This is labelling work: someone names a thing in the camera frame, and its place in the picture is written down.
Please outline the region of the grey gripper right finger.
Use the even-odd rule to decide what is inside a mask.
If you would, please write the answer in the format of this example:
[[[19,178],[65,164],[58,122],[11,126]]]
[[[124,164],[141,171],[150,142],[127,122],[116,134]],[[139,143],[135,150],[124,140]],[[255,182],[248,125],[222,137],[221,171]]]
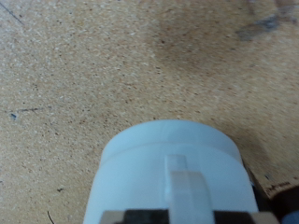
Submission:
[[[215,211],[214,216],[216,224],[280,224],[269,212]]]

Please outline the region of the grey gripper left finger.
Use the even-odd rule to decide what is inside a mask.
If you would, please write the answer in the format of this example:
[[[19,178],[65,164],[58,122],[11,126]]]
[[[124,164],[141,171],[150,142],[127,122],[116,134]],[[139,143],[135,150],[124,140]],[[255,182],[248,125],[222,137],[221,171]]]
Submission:
[[[164,209],[130,209],[105,211],[101,224],[170,224],[168,211]]]

